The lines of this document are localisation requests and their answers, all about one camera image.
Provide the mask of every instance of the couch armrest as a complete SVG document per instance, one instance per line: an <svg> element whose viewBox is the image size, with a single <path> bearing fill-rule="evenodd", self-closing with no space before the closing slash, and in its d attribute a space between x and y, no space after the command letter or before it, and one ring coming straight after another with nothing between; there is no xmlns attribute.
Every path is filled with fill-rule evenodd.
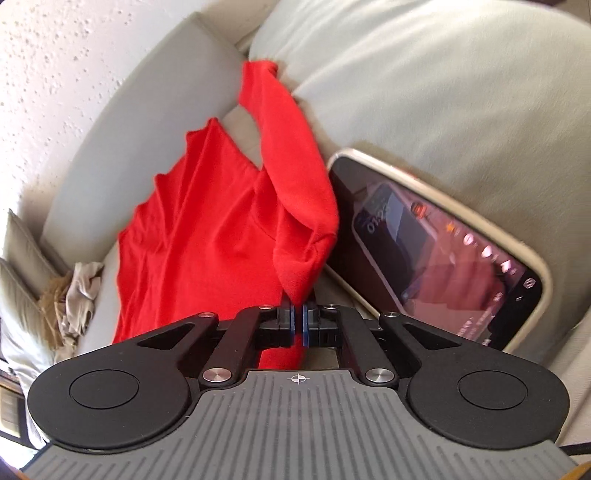
<svg viewBox="0 0 591 480"><path fill-rule="evenodd" d="M184 135L236 105L243 57L199 14L135 69L88 133L56 195L41 245L66 265L100 261L184 153Z"/></svg>

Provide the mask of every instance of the couch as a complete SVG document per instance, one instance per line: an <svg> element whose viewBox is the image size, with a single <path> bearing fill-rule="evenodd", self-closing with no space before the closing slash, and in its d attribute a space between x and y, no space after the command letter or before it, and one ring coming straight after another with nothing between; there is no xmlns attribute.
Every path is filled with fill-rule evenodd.
<svg viewBox="0 0 591 480"><path fill-rule="evenodd" d="M241 47L190 16L126 79L76 153L40 245L59 271L105 265L78 354L112 340L117 233L153 176L182 155L184 133L217 116L260 166L256 126L236 105L247 53L279 64L325 159L351 146L412 171L548 262L552 305L512 353L560 359L567 386L579 388L569 428L585 425L563 441L591 438L580 388L590 375L569 377L584 350L569 332L591 293L591 28L501 0L282 0ZM354 304L327 277L318 287L320 301Z"/></svg>

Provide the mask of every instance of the metal pivot screw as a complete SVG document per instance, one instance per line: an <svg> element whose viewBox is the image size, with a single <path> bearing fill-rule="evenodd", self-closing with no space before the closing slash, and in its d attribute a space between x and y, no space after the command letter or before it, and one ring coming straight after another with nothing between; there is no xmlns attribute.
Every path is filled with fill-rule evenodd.
<svg viewBox="0 0 591 480"><path fill-rule="evenodd" d="M221 383L232 378L232 372L227 368L209 368L203 372L203 378L211 383Z"/></svg>
<svg viewBox="0 0 591 480"><path fill-rule="evenodd" d="M387 383L394 379L394 373L386 368L372 368L365 372L365 378L373 383Z"/></svg>

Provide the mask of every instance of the throw pillow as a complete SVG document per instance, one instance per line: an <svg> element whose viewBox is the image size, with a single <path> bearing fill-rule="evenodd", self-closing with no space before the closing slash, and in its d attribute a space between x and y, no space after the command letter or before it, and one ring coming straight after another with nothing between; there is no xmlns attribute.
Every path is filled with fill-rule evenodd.
<svg viewBox="0 0 591 480"><path fill-rule="evenodd" d="M33 357L36 356L34 351L48 351L48 358L52 359L53 351L61 346L59 332L47 324L31 292L27 290L14 269L3 259L0 259L0 318L2 321L0 348L6 361L13 368L10 351L4 343L5 335L9 336L19 349L22 349L23 355L31 353ZM45 361L45 353L38 357Z"/></svg>
<svg viewBox="0 0 591 480"><path fill-rule="evenodd" d="M36 299L47 288L49 281L58 276L56 269L45 258L27 226L12 210L8 211L4 259Z"/></svg>

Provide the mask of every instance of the phone screen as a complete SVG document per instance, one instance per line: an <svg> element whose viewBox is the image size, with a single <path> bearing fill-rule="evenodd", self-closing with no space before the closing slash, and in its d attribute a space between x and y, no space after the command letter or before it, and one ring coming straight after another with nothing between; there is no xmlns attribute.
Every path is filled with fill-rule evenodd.
<svg viewBox="0 0 591 480"><path fill-rule="evenodd" d="M362 298L484 345L508 343L541 297L535 272L354 160L338 158L329 176L340 228L328 264Z"/></svg>

